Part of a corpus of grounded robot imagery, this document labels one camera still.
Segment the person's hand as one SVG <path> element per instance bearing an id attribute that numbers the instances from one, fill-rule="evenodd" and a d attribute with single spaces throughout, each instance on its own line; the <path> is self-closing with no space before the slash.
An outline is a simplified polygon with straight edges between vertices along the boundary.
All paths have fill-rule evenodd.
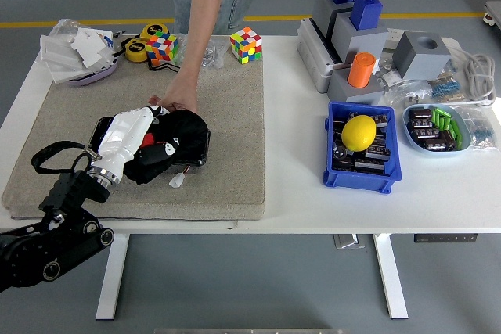
<path id="1" fill-rule="evenodd" d="M 163 97 L 152 95 L 148 103 L 151 106 L 164 107 L 169 112 L 188 110 L 197 113 L 197 78 L 178 74 L 168 85 Z"/>

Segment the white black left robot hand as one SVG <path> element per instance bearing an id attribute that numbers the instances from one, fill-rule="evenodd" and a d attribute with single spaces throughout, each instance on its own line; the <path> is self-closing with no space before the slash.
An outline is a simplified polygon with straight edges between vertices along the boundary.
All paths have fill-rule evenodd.
<path id="1" fill-rule="evenodd" d="M 103 136 L 99 158 L 92 162 L 89 173 L 118 183 L 128 162 L 134 160 L 142 167 L 172 157 L 179 147 L 179 139 L 168 136 L 162 141 L 150 130 L 152 124 L 158 125 L 160 117 L 167 114 L 169 111 L 161 106 L 148 106 L 116 115 Z"/>

